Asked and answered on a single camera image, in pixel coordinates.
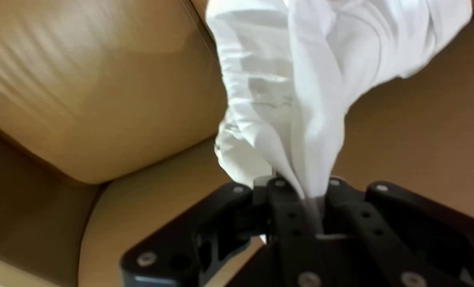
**screw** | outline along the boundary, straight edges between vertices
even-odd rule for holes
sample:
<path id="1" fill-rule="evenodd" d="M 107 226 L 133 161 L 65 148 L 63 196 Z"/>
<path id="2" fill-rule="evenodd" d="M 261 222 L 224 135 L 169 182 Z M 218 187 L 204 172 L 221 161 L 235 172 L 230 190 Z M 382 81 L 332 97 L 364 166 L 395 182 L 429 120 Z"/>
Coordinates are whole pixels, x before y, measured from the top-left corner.
<path id="1" fill-rule="evenodd" d="M 303 272 L 297 278 L 300 287 L 321 287 L 320 277 L 313 272 Z"/>
<path id="2" fill-rule="evenodd" d="M 233 192 L 239 194 L 244 191 L 244 187 L 234 187 Z"/>
<path id="3" fill-rule="evenodd" d="M 329 184 L 337 187 L 337 186 L 339 186 L 339 180 L 332 179 L 332 180 L 329 181 Z"/>
<path id="4" fill-rule="evenodd" d="M 400 276 L 400 279 L 405 287 L 427 287 L 425 278 L 415 272 L 403 272 Z"/>
<path id="5" fill-rule="evenodd" d="M 378 191 L 382 191 L 382 192 L 386 192 L 388 191 L 388 187 L 386 187 L 385 185 L 383 184 L 378 184 L 376 187 L 375 187 Z"/>
<path id="6" fill-rule="evenodd" d="M 157 255 L 154 252 L 145 252 L 138 257 L 136 263 L 140 267 L 148 267 L 154 264 L 155 260 L 157 260 Z"/>

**couch backrest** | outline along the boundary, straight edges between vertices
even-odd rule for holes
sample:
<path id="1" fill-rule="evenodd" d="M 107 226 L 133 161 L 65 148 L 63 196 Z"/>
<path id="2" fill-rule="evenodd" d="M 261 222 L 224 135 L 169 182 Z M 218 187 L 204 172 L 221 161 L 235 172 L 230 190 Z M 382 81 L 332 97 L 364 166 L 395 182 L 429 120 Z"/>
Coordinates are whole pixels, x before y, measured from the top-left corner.
<path id="1" fill-rule="evenodd" d="M 0 131 L 79 181 L 213 135 L 220 78 L 189 0 L 0 1 Z"/>

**hole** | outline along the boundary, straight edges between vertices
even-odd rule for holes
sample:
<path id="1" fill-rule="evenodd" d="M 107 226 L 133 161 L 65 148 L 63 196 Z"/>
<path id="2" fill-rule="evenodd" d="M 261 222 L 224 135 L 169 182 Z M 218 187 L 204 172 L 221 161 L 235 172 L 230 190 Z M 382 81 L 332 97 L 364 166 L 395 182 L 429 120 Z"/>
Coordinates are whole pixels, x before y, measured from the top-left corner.
<path id="1" fill-rule="evenodd" d="M 186 254 L 180 253 L 170 260 L 170 267 L 175 271 L 184 271 L 191 266 L 191 259 Z"/>
<path id="2" fill-rule="evenodd" d="M 212 261 L 212 248 L 210 242 L 206 241 L 198 249 L 198 255 L 200 256 L 200 263 L 202 265 L 202 270 L 204 272 L 210 267 L 210 262 Z"/>
<path id="3" fill-rule="evenodd" d="M 293 236 L 301 236 L 302 232 L 299 229 L 293 229 L 291 231 Z"/>

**tan leather couch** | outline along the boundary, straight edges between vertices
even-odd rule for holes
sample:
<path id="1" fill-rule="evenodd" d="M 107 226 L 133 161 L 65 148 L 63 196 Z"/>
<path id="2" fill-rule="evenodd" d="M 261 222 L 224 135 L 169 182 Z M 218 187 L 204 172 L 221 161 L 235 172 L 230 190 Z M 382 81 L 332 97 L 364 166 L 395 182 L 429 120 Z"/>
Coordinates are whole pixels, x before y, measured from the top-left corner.
<path id="1" fill-rule="evenodd" d="M 229 181 L 213 154 L 226 101 L 205 7 L 0 1 L 1 287 L 118 287 L 124 251 Z M 335 173 L 474 216 L 474 20 L 351 109 Z"/>

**white cloth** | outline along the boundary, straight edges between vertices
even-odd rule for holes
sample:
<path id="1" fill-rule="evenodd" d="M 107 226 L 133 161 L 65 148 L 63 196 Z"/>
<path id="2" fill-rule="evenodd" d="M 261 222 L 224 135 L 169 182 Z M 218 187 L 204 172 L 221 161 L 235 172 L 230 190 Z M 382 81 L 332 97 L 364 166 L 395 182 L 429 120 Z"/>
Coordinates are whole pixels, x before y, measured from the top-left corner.
<path id="1" fill-rule="evenodd" d="M 274 169 L 301 198 L 322 196 L 350 105 L 422 69 L 471 15 L 470 0 L 210 0 L 221 167 L 248 185 Z"/>

